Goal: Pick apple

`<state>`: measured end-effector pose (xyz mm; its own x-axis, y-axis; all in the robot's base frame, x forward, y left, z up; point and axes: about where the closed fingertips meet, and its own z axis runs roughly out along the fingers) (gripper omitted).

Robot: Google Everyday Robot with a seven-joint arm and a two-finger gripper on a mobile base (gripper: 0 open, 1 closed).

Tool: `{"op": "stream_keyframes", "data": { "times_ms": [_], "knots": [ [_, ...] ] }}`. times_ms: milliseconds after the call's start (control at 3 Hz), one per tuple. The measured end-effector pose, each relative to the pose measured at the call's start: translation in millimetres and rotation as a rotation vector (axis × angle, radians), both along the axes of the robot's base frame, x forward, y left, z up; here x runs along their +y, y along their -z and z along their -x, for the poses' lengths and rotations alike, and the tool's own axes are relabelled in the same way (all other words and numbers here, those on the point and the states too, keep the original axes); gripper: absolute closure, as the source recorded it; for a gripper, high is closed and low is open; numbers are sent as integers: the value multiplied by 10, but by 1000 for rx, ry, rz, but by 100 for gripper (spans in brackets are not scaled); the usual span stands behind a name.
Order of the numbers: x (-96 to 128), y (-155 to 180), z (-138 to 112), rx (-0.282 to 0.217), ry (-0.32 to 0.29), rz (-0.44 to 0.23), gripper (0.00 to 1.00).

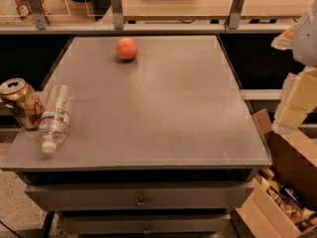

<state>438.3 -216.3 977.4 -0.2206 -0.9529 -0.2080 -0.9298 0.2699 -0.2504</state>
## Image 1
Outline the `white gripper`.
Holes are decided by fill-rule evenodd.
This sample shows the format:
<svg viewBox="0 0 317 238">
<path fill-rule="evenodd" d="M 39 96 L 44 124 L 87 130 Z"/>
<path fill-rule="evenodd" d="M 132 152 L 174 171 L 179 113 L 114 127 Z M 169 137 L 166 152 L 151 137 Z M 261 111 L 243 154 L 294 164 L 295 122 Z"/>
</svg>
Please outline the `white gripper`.
<svg viewBox="0 0 317 238">
<path fill-rule="evenodd" d="M 277 105 L 272 130 L 290 134 L 317 107 L 317 0 L 292 25 L 270 44 L 277 50 L 292 50 L 293 58 L 306 66 L 285 79 Z"/>
</svg>

